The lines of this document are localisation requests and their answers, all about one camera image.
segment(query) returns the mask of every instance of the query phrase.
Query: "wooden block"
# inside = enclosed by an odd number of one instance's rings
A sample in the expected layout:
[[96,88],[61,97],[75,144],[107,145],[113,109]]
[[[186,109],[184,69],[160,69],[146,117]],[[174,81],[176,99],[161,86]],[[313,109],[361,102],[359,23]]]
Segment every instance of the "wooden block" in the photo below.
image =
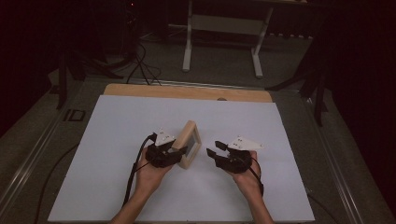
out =
[[198,134],[195,122],[192,120],[187,121],[175,143],[172,145],[173,150],[180,150],[183,147],[187,147],[187,152],[182,156],[178,165],[184,169],[188,169],[201,144],[201,137]]

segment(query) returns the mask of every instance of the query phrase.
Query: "white stand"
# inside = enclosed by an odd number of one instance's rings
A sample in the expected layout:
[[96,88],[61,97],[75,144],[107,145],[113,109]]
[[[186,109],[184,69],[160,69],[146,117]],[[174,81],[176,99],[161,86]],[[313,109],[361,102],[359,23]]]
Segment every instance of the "white stand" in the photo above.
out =
[[251,50],[251,55],[256,77],[262,78],[262,65],[260,63],[259,52],[262,47],[262,41],[264,40],[273,11],[273,7],[268,8],[265,21],[195,15],[192,14],[192,0],[190,0],[189,16],[187,20],[187,44],[184,51],[183,71],[190,71],[192,29],[207,30],[244,35],[258,35],[259,40],[256,47]]

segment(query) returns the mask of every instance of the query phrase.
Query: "floor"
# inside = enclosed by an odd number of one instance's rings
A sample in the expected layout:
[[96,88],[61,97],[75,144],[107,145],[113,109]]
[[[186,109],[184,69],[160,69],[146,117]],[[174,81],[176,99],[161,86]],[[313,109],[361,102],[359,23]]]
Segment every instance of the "floor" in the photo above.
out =
[[[191,70],[184,73],[184,33],[177,32],[168,42],[157,41],[153,35],[141,40],[139,55],[146,52],[143,62],[149,69],[144,66],[144,74],[155,85],[265,90],[292,77],[310,44],[309,39],[267,37],[260,53],[264,78],[257,79],[249,47],[231,46],[226,41],[214,43],[205,39],[208,34],[197,34],[200,38],[193,39]],[[37,208],[38,223],[48,223],[74,151],[64,153],[79,142],[106,85],[125,83],[135,65],[114,71],[124,79],[108,79],[91,69],[87,69],[84,82],[69,78],[69,100],[62,110],[55,109],[57,95],[48,93],[0,139],[1,223],[31,223]],[[129,80],[134,84],[145,82],[139,69]],[[311,99],[301,98],[298,93],[301,84],[270,93],[310,198],[316,217],[313,223],[396,223],[332,101],[332,93],[326,90],[327,111],[322,113],[323,127],[319,127],[312,116]],[[87,115],[82,121],[64,120],[68,109],[84,110]]]

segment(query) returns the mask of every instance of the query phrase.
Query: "metal rail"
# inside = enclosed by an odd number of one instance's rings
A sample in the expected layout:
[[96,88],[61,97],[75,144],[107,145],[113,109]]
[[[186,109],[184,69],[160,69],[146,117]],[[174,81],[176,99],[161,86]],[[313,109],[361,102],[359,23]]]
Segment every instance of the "metal rail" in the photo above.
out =
[[58,124],[64,117],[67,107],[70,106],[73,99],[76,97],[79,89],[81,88],[81,83],[74,83],[71,87],[69,98],[65,102],[63,108],[59,110],[57,115],[52,119],[43,133],[40,135],[38,140],[36,141],[35,145],[33,146],[31,152],[22,163],[22,165],[18,168],[15,175],[12,177],[11,182],[8,184],[6,190],[3,192],[0,198],[0,223],[4,221],[6,218],[8,210],[14,204],[15,200],[17,199],[18,195],[21,192],[21,189],[25,185],[27,179],[29,178],[30,174],[35,169],[38,161],[40,160],[41,156],[43,155],[50,139],[55,132]]
[[344,178],[343,172],[338,164],[337,159],[335,158],[334,154],[332,153],[332,147],[329,144],[328,139],[326,138],[323,131],[318,127],[317,122],[313,115],[313,103],[311,100],[306,100],[306,98],[302,98],[304,102],[305,109],[307,113],[310,115],[309,118],[312,122],[312,126],[315,128],[315,131],[318,134],[318,140],[322,144],[325,154],[326,160],[329,165],[329,170],[334,180],[334,184],[338,189],[338,193],[340,194],[341,200],[344,204],[346,209],[346,214],[349,218],[351,224],[363,224],[363,220],[361,218],[361,213],[358,209],[358,206],[355,203],[353,198],[352,192],[347,184],[346,179]]

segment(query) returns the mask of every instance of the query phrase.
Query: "wearable hand device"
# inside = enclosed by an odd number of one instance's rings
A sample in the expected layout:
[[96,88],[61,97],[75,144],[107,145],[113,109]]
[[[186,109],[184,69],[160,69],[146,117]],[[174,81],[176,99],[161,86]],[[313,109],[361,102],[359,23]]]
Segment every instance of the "wearable hand device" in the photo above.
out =
[[134,162],[134,166],[132,167],[122,206],[124,206],[128,202],[129,195],[131,193],[131,186],[134,182],[134,174],[137,172],[138,169],[146,165],[145,164],[137,168],[137,164],[139,162],[143,148],[145,147],[148,140],[151,140],[154,143],[148,146],[148,150],[146,152],[146,160],[154,167],[163,168],[180,162],[182,155],[186,153],[187,147],[182,147],[178,151],[170,151],[173,143],[175,142],[175,138],[170,136],[163,130],[160,130],[159,134],[153,133],[149,135],[140,147],[136,157],[136,161]]
[[[232,146],[233,147],[238,147],[238,148],[246,148],[246,145],[248,146],[255,146],[256,144],[254,144],[253,142],[242,138],[242,137],[238,137],[237,139],[235,139],[232,142]],[[253,171],[253,169],[251,169],[251,163],[252,161],[257,162],[256,160],[254,160],[251,155],[250,152],[248,150],[239,150],[239,149],[234,149],[234,148],[230,148],[229,146],[225,145],[224,143],[220,142],[220,141],[216,141],[215,142],[215,146],[223,151],[227,150],[228,152],[230,152],[230,154],[228,155],[228,157],[221,157],[219,155],[217,155],[217,153],[209,148],[206,149],[207,152],[207,156],[209,156],[210,158],[215,160],[216,166],[234,173],[234,174],[242,174],[245,171],[249,170],[251,173],[253,173],[253,175],[257,178],[258,180],[258,184],[260,187],[260,193],[263,195],[264,194],[264,185],[262,184],[261,181],[261,175],[262,175],[262,171],[260,171],[260,175],[257,175],[256,172]]]

